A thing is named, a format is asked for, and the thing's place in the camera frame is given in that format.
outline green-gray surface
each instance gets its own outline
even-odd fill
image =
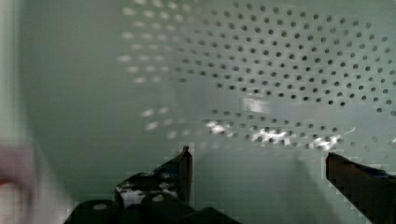
[[[121,180],[190,144],[195,208],[242,223],[364,223],[329,186],[317,149],[396,170],[394,9],[385,0],[28,1],[29,124],[78,201],[112,198]]]

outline black plastic part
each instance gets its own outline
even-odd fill
[[[207,207],[190,216],[183,217],[178,224],[240,224],[239,222],[225,216],[212,207]]]
[[[117,223],[119,211],[117,204],[109,200],[87,201],[76,207],[65,224],[113,224]]]
[[[326,177],[372,223],[396,223],[395,176],[329,153]]]
[[[194,209],[170,194],[162,193],[163,201],[154,202],[159,194],[150,194],[142,201],[145,220],[162,224],[177,224],[183,217],[195,212]]]
[[[142,210],[139,208],[125,209],[119,212],[118,222],[119,224],[145,224],[145,220],[142,216]]]

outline metal surface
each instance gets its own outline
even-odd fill
[[[30,124],[76,197],[189,145],[196,209],[365,223],[329,186],[327,151],[396,171],[393,1],[37,0],[25,15]]]

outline black object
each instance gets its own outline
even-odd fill
[[[329,153],[326,177],[373,224],[396,223],[396,176]]]
[[[80,204],[64,224],[239,224],[214,208],[195,212],[181,200],[167,193],[150,193],[141,206],[119,209],[107,200]]]
[[[183,217],[179,224],[238,224],[233,219],[225,216],[218,210],[207,207],[199,212],[193,213],[190,216]]]
[[[194,209],[169,194],[150,194],[142,202],[144,216],[152,223],[176,224],[182,217],[194,213]]]
[[[152,173],[139,173],[116,186],[115,199],[122,208],[139,206],[150,193],[169,193],[184,203],[190,200],[192,155],[189,147]]]
[[[117,221],[119,207],[110,200],[81,203],[64,224],[109,224]]]
[[[195,212],[181,200],[167,194],[150,194],[142,202],[144,218],[163,224],[239,224],[214,208]]]

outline blurry pink object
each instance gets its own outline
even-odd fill
[[[37,186],[35,171],[32,149],[0,146],[0,219],[5,223],[30,222],[29,208]]]

